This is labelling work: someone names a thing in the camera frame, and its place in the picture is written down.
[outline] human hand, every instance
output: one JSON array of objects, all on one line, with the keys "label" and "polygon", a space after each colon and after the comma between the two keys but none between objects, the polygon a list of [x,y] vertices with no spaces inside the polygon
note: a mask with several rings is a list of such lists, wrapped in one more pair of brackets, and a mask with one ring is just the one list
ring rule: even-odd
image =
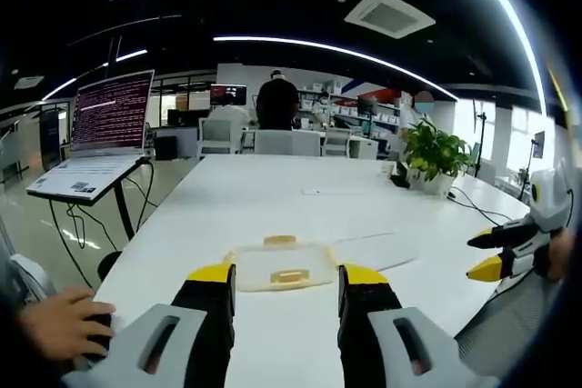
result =
[{"label": "human hand", "polygon": [[549,243],[549,269],[547,270],[547,278],[550,281],[559,281],[564,278],[573,247],[574,235],[568,230],[552,238]]},{"label": "human hand", "polygon": [[42,302],[30,304],[21,312],[21,324],[47,358],[64,361],[84,353],[107,354],[105,347],[87,337],[111,337],[113,330],[85,318],[113,313],[115,307],[109,303],[93,302],[93,295],[89,288],[70,288]]}]

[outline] ceiling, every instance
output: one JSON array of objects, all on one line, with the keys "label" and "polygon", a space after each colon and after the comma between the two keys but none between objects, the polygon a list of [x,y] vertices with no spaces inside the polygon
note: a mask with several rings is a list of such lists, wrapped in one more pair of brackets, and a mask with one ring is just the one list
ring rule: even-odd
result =
[{"label": "ceiling", "polygon": [[[266,35],[372,55],[437,84],[535,91],[524,51],[497,0],[403,0],[433,17],[436,24],[399,40],[344,22],[359,1],[10,0],[14,8],[0,45],[0,107],[39,100],[68,79],[96,69],[108,60],[112,38],[118,36],[120,55],[144,48],[148,54],[119,64],[116,74],[149,68],[162,74],[238,62],[324,71],[412,92],[426,88],[409,76],[348,55],[212,40],[216,35]],[[537,49],[534,44],[537,58],[543,59]],[[29,75],[45,79],[35,88],[14,90],[16,80]],[[77,83],[104,77],[105,69],[97,68]],[[542,79],[549,103],[555,104],[543,68]],[[445,96],[436,93],[436,98]],[[535,99],[528,100],[535,106]]]}]

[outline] laptop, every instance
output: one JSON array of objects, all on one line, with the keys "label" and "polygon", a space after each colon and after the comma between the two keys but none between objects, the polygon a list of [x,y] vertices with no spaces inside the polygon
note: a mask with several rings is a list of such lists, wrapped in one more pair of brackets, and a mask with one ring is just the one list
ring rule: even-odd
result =
[{"label": "laptop", "polygon": [[55,200],[94,201],[144,157],[146,112],[154,70],[79,88],[70,158],[26,191]]}]

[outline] led light strip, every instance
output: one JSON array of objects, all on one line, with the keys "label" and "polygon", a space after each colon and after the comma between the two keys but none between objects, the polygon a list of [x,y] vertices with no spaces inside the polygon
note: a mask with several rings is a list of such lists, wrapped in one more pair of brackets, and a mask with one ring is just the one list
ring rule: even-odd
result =
[{"label": "led light strip", "polygon": [[[127,54],[127,55],[119,56],[115,61],[118,63],[118,62],[124,61],[124,60],[126,60],[128,58],[133,58],[134,56],[140,56],[140,55],[143,55],[143,54],[146,54],[146,53],[147,53],[147,50],[145,50],[145,49],[138,50],[137,52],[133,52],[132,54]],[[109,63],[104,63],[102,65],[99,65],[97,68],[107,67],[108,65],[109,65]],[[52,95],[55,95],[56,93],[58,93],[59,91],[61,91],[66,86],[69,86],[70,84],[72,84],[77,79],[78,79],[78,77],[74,77],[73,79],[70,79],[70,80],[66,81],[64,84],[59,85],[57,88],[55,88],[53,91],[51,91],[48,95],[46,95],[45,97],[43,97],[41,99],[41,102],[44,102],[44,100],[48,99]]]},{"label": "led light strip", "polygon": [[447,91],[440,85],[435,84],[434,82],[425,79],[424,77],[417,75],[416,73],[412,73],[405,68],[402,68],[398,65],[387,63],[386,61],[382,61],[381,59],[374,58],[373,56],[360,54],[359,52],[354,52],[353,50],[342,49],[341,47],[335,47],[333,45],[321,45],[320,43],[312,43],[310,41],[302,41],[302,40],[291,40],[288,38],[274,38],[271,36],[215,36],[215,41],[267,41],[270,43],[286,43],[290,45],[307,45],[309,47],[317,47],[319,49],[325,50],[332,50],[334,52],[339,52],[340,54],[352,55],[358,58],[366,59],[367,61],[372,61],[373,63],[377,63],[383,65],[384,67],[392,68],[397,70],[400,73],[404,73],[405,75],[409,75],[414,77],[416,80],[420,82],[424,82],[427,85],[432,86],[436,90],[448,95],[449,97],[458,101],[458,97]]},{"label": "led light strip", "polygon": [[539,73],[539,69],[537,68],[537,61],[536,56],[534,55],[534,50],[532,49],[531,44],[527,39],[526,30],[519,21],[519,17],[517,16],[516,10],[511,5],[511,2],[509,2],[509,0],[498,0],[498,1],[505,10],[507,17],[509,18],[509,21],[516,29],[517,37],[519,38],[519,41],[521,42],[521,44],[524,47],[524,50],[526,51],[526,57],[529,62],[529,66],[531,67],[531,73],[534,76],[534,82],[536,83],[537,98],[539,99],[541,113],[543,116],[547,116],[546,98],[544,97],[544,86],[542,85],[542,78]]}]

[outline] green leaves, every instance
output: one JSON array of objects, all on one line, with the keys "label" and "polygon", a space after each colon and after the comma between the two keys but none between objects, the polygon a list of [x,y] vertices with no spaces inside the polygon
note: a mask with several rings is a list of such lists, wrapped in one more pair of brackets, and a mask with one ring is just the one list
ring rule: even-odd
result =
[{"label": "green leaves", "polygon": [[471,161],[471,147],[465,141],[439,131],[427,120],[408,130],[405,154],[411,168],[426,172],[427,181],[439,173],[457,177]]}]

